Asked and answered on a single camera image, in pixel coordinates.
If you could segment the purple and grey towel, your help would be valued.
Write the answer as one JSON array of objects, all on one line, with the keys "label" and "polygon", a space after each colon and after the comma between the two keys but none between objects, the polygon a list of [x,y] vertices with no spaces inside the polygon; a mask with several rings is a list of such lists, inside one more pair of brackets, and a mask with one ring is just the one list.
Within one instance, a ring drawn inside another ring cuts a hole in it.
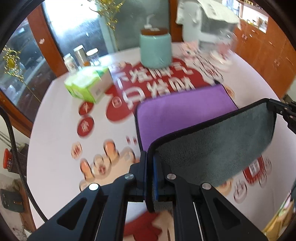
[{"label": "purple and grey towel", "polygon": [[275,122],[272,99],[238,108],[222,85],[139,104],[135,124],[140,149],[147,155],[147,209],[161,207],[156,161],[189,183],[219,186],[260,157],[273,139]]}]

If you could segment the wooden cabinet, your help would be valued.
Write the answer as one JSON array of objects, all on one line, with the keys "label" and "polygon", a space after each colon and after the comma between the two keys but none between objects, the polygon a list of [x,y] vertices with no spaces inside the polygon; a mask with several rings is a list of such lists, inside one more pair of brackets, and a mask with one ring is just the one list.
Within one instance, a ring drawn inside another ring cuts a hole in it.
[{"label": "wooden cabinet", "polygon": [[235,28],[238,39],[235,52],[250,64],[279,98],[287,93],[295,79],[295,49],[278,24],[269,18],[266,32],[245,20]]}]

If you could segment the pink cartoon tablecloth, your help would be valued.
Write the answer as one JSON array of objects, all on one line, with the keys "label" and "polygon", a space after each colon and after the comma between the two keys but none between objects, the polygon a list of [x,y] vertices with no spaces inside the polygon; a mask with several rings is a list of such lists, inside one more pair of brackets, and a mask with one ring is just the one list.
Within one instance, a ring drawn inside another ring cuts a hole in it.
[{"label": "pink cartoon tablecloth", "polygon": [[[186,78],[192,83],[197,79],[212,83],[209,71],[216,71],[230,90],[238,107],[244,107],[262,98],[276,98],[266,81],[236,54],[231,54],[231,65],[219,67],[208,53],[201,53],[199,60],[185,59],[181,43],[172,45],[174,62],[168,75],[163,77],[169,90],[178,88],[177,80]],[[80,161],[92,163],[95,155],[104,155],[104,145],[113,142],[121,154],[119,163],[111,168],[102,180],[106,184],[125,174],[132,156],[139,157],[134,115],[112,121],[107,109],[116,113],[123,110],[122,95],[137,102],[136,94],[150,97],[145,82],[138,77],[150,76],[139,66],[140,50],[132,48],[102,57],[101,63],[109,66],[120,88],[105,94],[90,111],[94,127],[86,137],[80,137],[77,127],[81,121],[79,108],[82,101],[67,91],[66,76],[54,80],[38,109],[30,137],[27,160],[27,183],[32,196],[46,218],[51,218],[80,192],[84,181]],[[273,140],[262,154],[259,164],[265,165],[262,174],[250,179],[247,172],[239,172],[226,184],[226,198],[249,218],[259,229],[264,229],[277,213],[292,189],[295,181],[295,134],[288,129],[285,120],[276,119]]]}]

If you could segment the white water dispenser appliance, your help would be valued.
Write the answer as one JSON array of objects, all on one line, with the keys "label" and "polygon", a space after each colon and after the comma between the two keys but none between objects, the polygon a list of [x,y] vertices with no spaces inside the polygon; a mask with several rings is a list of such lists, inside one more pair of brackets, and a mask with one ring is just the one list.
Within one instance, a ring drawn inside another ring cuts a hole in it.
[{"label": "white water dispenser appliance", "polygon": [[197,42],[199,44],[213,44],[222,30],[234,30],[238,24],[229,24],[224,21],[216,21],[207,18],[202,12],[202,19],[199,24],[193,23],[189,15],[185,16],[185,23],[182,26],[182,39],[184,42]]}]

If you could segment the red lidded container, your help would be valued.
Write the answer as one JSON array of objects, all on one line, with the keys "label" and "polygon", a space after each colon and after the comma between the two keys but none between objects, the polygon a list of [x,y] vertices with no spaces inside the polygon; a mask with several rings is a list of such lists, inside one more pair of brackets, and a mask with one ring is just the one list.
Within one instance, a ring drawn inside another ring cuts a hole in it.
[{"label": "red lidded container", "polygon": [[4,149],[3,168],[8,171],[11,171],[13,165],[12,157],[13,154],[8,149]]}]

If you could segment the white cloth cover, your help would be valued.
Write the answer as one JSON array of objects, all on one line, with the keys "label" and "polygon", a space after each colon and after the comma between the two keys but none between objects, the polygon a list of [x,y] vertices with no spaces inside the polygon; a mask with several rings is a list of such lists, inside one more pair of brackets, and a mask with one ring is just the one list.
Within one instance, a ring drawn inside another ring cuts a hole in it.
[{"label": "white cloth cover", "polygon": [[185,16],[189,15],[193,23],[199,24],[202,19],[202,12],[211,20],[224,21],[229,24],[238,24],[240,22],[238,16],[217,1],[179,1],[176,23],[183,25]]}]

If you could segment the green tissue box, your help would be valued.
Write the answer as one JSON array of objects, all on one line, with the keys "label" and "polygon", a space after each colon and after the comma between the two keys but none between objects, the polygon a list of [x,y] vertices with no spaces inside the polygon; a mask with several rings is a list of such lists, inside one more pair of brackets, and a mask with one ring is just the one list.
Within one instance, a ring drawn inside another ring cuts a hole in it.
[{"label": "green tissue box", "polygon": [[108,67],[88,66],[69,75],[64,84],[73,97],[96,103],[111,87],[113,79]]}]

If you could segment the teal ceramic jar, wooden lid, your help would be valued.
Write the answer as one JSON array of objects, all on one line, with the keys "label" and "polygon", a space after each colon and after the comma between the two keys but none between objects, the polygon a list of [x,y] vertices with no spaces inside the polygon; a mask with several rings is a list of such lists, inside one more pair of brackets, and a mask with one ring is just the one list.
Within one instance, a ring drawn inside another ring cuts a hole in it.
[{"label": "teal ceramic jar, wooden lid", "polygon": [[140,31],[140,61],[149,69],[170,66],[172,61],[171,35],[166,28],[144,25]]}]

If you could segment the white bottle with red label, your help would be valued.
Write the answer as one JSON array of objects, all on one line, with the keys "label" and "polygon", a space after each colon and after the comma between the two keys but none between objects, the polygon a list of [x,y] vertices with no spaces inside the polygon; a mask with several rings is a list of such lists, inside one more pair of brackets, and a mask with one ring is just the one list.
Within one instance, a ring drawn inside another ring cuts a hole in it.
[{"label": "white bottle with red label", "polygon": [[71,54],[67,54],[63,57],[64,64],[70,73],[75,73],[78,70],[78,66],[75,62],[75,59],[71,56]]}]

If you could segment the metal tin canister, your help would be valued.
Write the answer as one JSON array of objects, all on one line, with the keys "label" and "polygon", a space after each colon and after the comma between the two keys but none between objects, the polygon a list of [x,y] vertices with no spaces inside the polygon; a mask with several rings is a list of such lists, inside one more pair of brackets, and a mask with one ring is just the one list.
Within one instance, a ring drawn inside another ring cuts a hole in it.
[{"label": "metal tin canister", "polygon": [[90,66],[90,62],[86,56],[83,45],[77,46],[76,48],[73,49],[73,51],[81,67]]}]

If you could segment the small glass jar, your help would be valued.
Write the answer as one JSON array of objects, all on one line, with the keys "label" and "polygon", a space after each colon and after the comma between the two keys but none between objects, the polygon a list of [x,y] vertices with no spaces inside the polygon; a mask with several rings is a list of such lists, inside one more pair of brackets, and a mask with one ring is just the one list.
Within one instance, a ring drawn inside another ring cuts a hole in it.
[{"label": "small glass jar", "polygon": [[86,52],[86,56],[88,57],[88,60],[91,64],[91,66],[99,66],[99,51],[97,48],[91,49]]}]

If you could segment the wooden glass sliding door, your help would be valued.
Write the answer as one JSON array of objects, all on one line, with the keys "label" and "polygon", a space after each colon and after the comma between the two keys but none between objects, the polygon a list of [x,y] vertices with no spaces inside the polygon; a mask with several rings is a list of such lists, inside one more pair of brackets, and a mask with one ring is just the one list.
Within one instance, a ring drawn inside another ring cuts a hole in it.
[{"label": "wooden glass sliding door", "polygon": [[181,40],[177,1],[116,1],[116,24],[99,1],[1,1],[1,106],[12,125],[30,137],[41,101],[75,47],[100,56],[139,45],[147,16]]}]

